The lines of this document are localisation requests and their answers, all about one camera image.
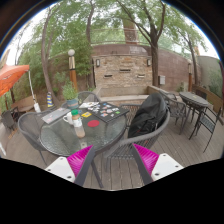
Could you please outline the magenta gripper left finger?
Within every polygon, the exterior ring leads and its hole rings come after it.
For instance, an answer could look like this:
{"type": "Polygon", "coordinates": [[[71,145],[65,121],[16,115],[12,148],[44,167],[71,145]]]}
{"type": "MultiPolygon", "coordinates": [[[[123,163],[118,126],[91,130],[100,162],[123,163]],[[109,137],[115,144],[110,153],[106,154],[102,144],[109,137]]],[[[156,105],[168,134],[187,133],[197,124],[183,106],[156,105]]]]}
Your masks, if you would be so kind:
{"type": "Polygon", "coordinates": [[[69,157],[59,157],[46,171],[72,183],[83,183],[95,155],[92,145],[87,146],[69,157]]]}

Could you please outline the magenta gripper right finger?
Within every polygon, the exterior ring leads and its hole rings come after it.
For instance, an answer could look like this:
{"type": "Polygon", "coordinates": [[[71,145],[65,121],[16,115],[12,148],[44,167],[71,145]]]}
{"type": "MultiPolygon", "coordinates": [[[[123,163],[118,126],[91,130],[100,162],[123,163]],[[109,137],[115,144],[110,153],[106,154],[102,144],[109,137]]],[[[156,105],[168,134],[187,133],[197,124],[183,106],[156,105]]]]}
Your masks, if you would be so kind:
{"type": "Polygon", "coordinates": [[[157,154],[137,144],[133,147],[132,152],[144,182],[153,182],[183,169],[167,153],[157,154]]]}

